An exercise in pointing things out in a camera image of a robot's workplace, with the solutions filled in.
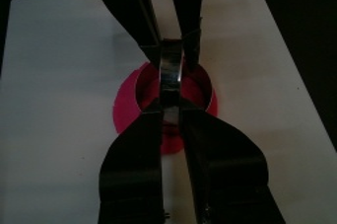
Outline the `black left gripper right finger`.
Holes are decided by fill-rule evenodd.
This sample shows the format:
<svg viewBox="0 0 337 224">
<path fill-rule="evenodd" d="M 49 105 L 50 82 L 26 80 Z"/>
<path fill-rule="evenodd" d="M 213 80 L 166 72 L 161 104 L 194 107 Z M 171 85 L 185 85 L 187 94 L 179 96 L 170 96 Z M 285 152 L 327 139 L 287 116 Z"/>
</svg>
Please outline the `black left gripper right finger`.
<svg viewBox="0 0 337 224">
<path fill-rule="evenodd" d="M 285 224 L 250 138 L 189 100 L 179 105 L 179 132 L 197 224 Z"/>
</svg>

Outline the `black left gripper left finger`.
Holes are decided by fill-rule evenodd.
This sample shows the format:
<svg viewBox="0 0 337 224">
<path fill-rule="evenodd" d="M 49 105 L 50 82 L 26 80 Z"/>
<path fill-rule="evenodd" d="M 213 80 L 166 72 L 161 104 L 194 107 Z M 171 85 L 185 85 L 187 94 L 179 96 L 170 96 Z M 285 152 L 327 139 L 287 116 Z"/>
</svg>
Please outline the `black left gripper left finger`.
<svg viewBox="0 0 337 224">
<path fill-rule="evenodd" d="M 163 224 L 162 108 L 153 99 L 113 141 L 98 174 L 97 224 Z"/>
</svg>

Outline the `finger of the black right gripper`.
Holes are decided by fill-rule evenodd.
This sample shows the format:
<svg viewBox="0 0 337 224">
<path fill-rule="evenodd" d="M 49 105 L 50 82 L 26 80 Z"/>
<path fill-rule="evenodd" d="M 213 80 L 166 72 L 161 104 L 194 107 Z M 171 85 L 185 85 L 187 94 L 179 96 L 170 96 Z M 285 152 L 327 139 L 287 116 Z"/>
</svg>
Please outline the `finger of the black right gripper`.
<svg viewBox="0 0 337 224">
<path fill-rule="evenodd" d="M 173 0 L 182 39 L 185 64 L 189 69 L 193 69 L 198 64 L 201 2 L 202 0 Z"/>
<path fill-rule="evenodd" d="M 151 62 L 161 58 L 161 36 L 151 0 L 102 0 Z"/>
</svg>

